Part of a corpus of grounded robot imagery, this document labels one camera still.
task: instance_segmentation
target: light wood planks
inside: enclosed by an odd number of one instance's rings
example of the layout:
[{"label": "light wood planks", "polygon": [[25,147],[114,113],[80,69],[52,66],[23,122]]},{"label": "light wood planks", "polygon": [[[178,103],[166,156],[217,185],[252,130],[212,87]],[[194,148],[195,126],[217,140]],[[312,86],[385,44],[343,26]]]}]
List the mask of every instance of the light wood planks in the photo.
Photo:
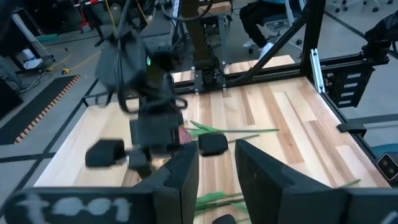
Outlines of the light wood planks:
[{"label": "light wood planks", "polygon": [[[229,65],[225,73],[242,72],[256,61]],[[292,63],[289,56],[274,57],[266,67]],[[193,78],[193,72],[174,74],[176,82]],[[220,129],[279,128],[248,140],[264,152],[331,187],[361,179],[357,187],[388,187],[349,134],[341,134],[340,122],[306,78],[231,88],[203,95],[187,95],[184,119]],[[137,107],[137,100],[128,102]],[[131,145],[128,117],[116,103],[107,108],[90,106],[69,134],[35,186],[132,186],[139,181],[125,166],[91,170],[84,166],[85,151],[99,138],[123,138]],[[229,140],[248,134],[227,134]],[[224,155],[200,158],[198,196],[210,192],[240,192],[234,144]],[[211,223],[230,213],[246,218],[233,207],[224,207],[195,219]]]}]

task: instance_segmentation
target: workbench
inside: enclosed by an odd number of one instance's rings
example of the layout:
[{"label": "workbench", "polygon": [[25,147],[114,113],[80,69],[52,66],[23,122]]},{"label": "workbench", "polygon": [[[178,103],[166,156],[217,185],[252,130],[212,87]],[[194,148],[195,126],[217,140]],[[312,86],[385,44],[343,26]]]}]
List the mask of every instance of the workbench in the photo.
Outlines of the workbench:
[{"label": "workbench", "polygon": [[[256,61],[226,66],[225,74],[243,72]],[[266,67],[293,63],[289,56],[272,58]],[[193,78],[193,71],[173,74],[176,82]],[[305,77],[247,85],[184,96],[188,108],[185,120],[194,120],[220,129],[270,129],[248,139],[264,152],[297,171],[330,187],[339,187],[354,180],[355,187],[389,187],[383,176],[348,133],[336,129],[339,120]],[[138,107],[129,100],[130,108]],[[111,169],[87,169],[85,152],[100,138],[121,138],[131,147],[129,118],[117,103],[106,108],[89,106],[66,138],[55,157],[44,170],[35,187],[61,186],[133,186],[139,181],[136,172],[126,166]],[[228,140],[248,134],[227,134]],[[210,192],[240,192],[234,143],[222,156],[200,159],[198,196]],[[247,218],[234,207],[223,207],[196,217],[195,223],[211,223],[230,213],[236,219]]]}]

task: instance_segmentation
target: concrete floor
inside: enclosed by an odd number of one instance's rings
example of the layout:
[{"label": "concrete floor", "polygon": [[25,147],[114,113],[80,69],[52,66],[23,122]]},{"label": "concrete floor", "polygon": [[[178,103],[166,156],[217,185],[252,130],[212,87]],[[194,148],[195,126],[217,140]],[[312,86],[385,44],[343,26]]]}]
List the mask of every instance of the concrete floor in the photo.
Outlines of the concrete floor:
[{"label": "concrete floor", "polygon": [[[236,13],[241,5],[236,5]],[[372,2],[369,1],[368,5],[363,6],[358,3],[354,6],[349,7],[348,11],[334,13],[333,7],[327,7],[327,11],[333,14],[339,20],[349,24],[355,29],[362,33],[365,33],[368,29],[372,28],[382,18],[392,14],[398,9],[398,3],[393,5],[386,5],[382,2],[379,12],[371,12]],[[246,49],[243,49],[241,45],[246,41],[246,35],[233,35],[233,34],[244,34],[242,25],[239,17],[233,15],[234,21],[231,24],[231,30],[227,37],[228,39],[228,54],[230,62],[240,62],[245,60],[256,59],[258,54],[249,55]],[[297,38],[303,38],[303,30],[299,31],[294,37],[293,41]],[[81,39],[78,41],[67,42],[65,44],[57,44],[48,48],[48,51],[61,60],[67,56],[67,52],[63,49],[67,47],[73,52],[64,64],[65,67],[70,68],[77,65],[85,58],[93,55],[99,51],[100,48],[95,48],[94,43],[98,40],[95,31],[88,34],[65,34],[61,40],[57,42],[69,41]],[[323,18],[322,31],[320,35],[320,41],[318,51],[321,58],[336,57],[347,54],[358,53],[361,46],[366,41],[360,36],[347,29],[345,26],[336,22],[330,16],[325,15]],[[295,60],[298,61],[299,51],[295,47],[286,45],[278,55],[291,55]],[[57,134],[57,131],[62,127],[65,120],[68,119],[70,113],[75,109],[75,106],[80,101],[81,97],[87,92],[90,85],[94,82],[94,69],[98,58],[90,60],[86,64],[76,68],[68,75],[80,74],[80,80],[74,85],[74,87],[62,98],[62,100],[44,117],[44,119],[32,130],[32,132],[20,143],[15,145],[0,146],[0,159],[5,157],[23,156],[31,154],[40,154],[47,148],[50,152],[56,152],[61,146],[62,142],[68,136],[68,133],[73,129],[76,122],[86,109],[84,106],[78,108],[78,111],[72,120],[69,122],[65,130],[60,133],[60,137],[55,141],[51,142],[53,137]],[[190,64],[187,63],[183,67],[190,68]],[[394,96],[398,95],[398,89],[396,83],[398,83],[398,76],[396,71],[398,70],[398,60],[391,57],[391,61],[388,65],[377,67],[374,72],[371,81],[365,91],[365,94],[357,108],[346,108],[342,109],[342,112],[348,118],[357,118],[361,116],[372,116],[377,114],[389,114],[398,113],[398,103]],[[54,72],[48,79],[44,78],[38,87],[29,91],[23,95],[24,104],[18,109],[14,110],[8,116],[0,121],[0,126],[10,120],[24,105],[33,99],[46,85],[48,85],[54,78],[61,77],[59,71]],[[32,77],[25,78],[24,80],[28,83]],[[97,84],[93,89],[92,93],[98,93],[103,91],[103,87]],[[396,136],[398,135],[398,128],[384,128],[384,129],[371,129],[366,134],[366,140],[371,146],[380,144],[387,144],[392,142],[398,142]],[[13,192],[16,187],[29,187],[32,186],[38,179],[39,175],[45,169],[50,159],[44,159],[38,165],[36,170],[31,169],[36,161],[22,161],[22,162],[3,162],[0,163],[0,203]],[[33,172],[33,175],[29,179],[23,178],[29,173]]]}]

